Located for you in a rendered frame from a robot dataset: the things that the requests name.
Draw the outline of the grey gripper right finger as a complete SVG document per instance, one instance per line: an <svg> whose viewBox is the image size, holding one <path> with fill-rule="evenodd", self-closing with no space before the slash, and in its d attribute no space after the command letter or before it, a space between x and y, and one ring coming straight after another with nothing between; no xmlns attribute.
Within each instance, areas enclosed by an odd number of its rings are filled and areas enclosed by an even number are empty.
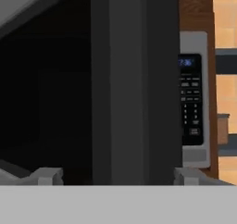
<svg viewBox="0 0 237 224"><path fill-rule="evenodd" d="M175 168L174 184L181 186L231 186L231 183L219 180L200 168Z"/></svg>

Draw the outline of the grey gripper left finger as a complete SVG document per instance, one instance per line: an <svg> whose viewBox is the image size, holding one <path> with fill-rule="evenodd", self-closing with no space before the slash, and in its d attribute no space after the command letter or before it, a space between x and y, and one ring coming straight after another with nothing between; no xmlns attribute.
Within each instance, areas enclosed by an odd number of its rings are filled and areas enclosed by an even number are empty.
<svg viewBox="0 0 237 224"><path fill-rule="evenodd" d="M33 172L0 159L0 186L63 185L62 168L38 168Z"/></svg>

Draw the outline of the silver microwave with black keypad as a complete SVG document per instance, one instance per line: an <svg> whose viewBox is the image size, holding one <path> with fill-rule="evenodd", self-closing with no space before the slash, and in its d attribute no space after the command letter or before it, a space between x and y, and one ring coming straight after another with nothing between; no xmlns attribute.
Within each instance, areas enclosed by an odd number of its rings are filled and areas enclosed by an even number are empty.
<svg viewBox="0 0 237 224"><path fill-rule="evenodd" d="M181 31L182 165L210 167L210 122L207 33Z"/></svg>

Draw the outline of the grey ledge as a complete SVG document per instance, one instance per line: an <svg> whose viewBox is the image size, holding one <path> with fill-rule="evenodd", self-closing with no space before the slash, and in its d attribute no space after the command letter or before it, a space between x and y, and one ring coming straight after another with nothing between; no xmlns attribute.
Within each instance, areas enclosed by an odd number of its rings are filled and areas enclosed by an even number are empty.
<svg viewBox="0 0 237 224"><path fill-rule="evenodd" d="M228 143L218 147L219 156L237 156L237 143Z"/></svg>

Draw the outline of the small brown box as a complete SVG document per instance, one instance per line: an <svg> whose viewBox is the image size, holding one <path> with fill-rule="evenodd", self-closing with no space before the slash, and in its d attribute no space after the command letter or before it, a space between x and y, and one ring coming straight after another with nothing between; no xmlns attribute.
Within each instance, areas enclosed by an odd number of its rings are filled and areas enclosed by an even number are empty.
<svg viewBox="0 0 237 224"><path fill-rule="evenodd" d="M218 144L229 142L229 114L218 114Z"/></svg>

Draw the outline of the dark grey shelf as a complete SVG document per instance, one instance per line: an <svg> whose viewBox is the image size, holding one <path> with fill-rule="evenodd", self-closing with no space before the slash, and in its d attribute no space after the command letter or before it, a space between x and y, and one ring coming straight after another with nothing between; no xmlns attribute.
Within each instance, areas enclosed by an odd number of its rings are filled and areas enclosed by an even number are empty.
<svg viewBox="0 0 237 224"><path fill-rule="evenodd" d="M216 73L237 74L237 48L216 50Z"/></svg>

